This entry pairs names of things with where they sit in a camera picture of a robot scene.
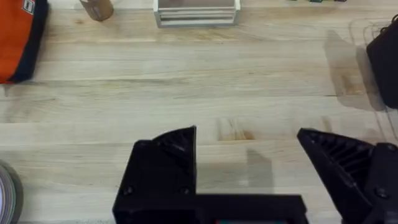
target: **black 3d-printed part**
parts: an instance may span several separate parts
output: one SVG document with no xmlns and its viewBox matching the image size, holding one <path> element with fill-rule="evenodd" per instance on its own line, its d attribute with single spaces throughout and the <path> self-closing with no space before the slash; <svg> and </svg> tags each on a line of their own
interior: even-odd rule
<svg viewBox="0 0 398 224">
<path fill-rule="evenodd" d="M 383 102 L 398 109 L 398 20 L 383 29 L 367 47 L 374 79 Z"/>
<path fill-rule="evenodd" d="M 374 146 L 313 129 L 301 129 L 297 137 L 344 221 L 362 223 L 372 210 L 363 190 Z"/>
<path fill-rule="evenodd" d="M 307 224 L 299 195 L 197 195 L 196 128 L 135 143 L 113 206 L 117 224 Z"/>
</svg>

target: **black object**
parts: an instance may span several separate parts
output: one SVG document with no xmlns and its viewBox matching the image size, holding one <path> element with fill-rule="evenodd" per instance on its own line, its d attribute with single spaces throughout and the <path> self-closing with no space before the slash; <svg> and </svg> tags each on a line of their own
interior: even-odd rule
<svg viewBox="0 0 398 224">
<path fill-rule="evenodd" d="M 392 19 L 389 27 L 367 47 L 375 81 L 383 102 L 390 108 L 398 109 L 398 20 Z"/>
<path fill-rule="evenodd" d="M 398 148 L 301 129 L 298 140 L 347 224 L 398 223 Z"/>
<path fill-rule="evenodd" d="M 113 207 L 116 223 L 308 223 L 299 195 L 196 194 L 195 132 L 180 129 L 135 143 Z M 344 224 L 398 222 L 395 145 L 313 129 L 297 137 Z"/>
<path fill-rule="evenodd" d="M 306 224 L 299 195 L 196 194 L 196 127 L 135 143 L 113 207 L 118 224 Z"/>
</svg>

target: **wooden tabletop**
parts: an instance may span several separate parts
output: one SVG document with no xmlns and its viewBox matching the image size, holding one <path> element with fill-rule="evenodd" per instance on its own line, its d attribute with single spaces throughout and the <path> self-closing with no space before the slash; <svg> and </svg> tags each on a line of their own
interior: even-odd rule
<svg viewBox="0 0 398 224">
<path fill-rule="evenodd" d="M 151 0 L 102 23 L 49 1 L 35 78 L 0 96 L 22 222 L 113 223 L 134 142 L 194 124 L 198 193 L 302 194 L 311 223 L 339 223 L 299 128 L 396 142 L 365 46 L 397 0 L 242 0 L 238 26 L 211 29 L 158 29 Z"/>
</svg>

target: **screw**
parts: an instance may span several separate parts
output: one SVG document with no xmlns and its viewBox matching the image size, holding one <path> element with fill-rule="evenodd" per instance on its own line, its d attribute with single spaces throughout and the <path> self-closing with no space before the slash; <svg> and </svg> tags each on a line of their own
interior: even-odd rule
<svg viewBox="0 0 398 224">
<path fill-rule="evenodd" d="M 394 145 L 392 145 L 392 144 L 388 144 L 387 148 L 390 149 L 393 152 L 395 152 L 397 150 L 397 148 Z"/>
<path fill-rule="evenodd" d="M 387 193 L 387 191 L 384 188 L 378 187 L 374 189 L 374 193 L 379 197 L 383 199 L 388 199 L 390 195 Z"/>
<path fill-rule="evenodd" d="M 134 192 L 133 187 L 129 186 L 128 188 L 123 190 L 123 195 L 128 196 L 128 195 L 131 195 L 133 192 Z"/>
<path fill-rule="evenodd" d="M 183 187 L 183 188 L 181 188 L 181 194 L 189 194 L 189 189 L 188 188 L 185 188 L 185 187 Z"/>
</svg>

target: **wood grain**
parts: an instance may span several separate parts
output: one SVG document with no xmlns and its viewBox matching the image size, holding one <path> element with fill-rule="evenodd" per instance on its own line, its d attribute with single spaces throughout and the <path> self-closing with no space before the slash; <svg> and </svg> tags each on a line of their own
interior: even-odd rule
<svg viewBox="0 0 398 224">
<path fill-rule="evenodd" d="M 302 194 L 311 223 L 339 223 L 297 131 L 398 142 L 365 51 L 396 0 L 242 0 L 238 26 L 211 29 L 158 29 L 148 0 L 102 23 L 50 3 L 34 79 L 0 95 L 21 223 L 114 223 L 134 142 L 191 125 L 199 193 Z"/>
</svg>

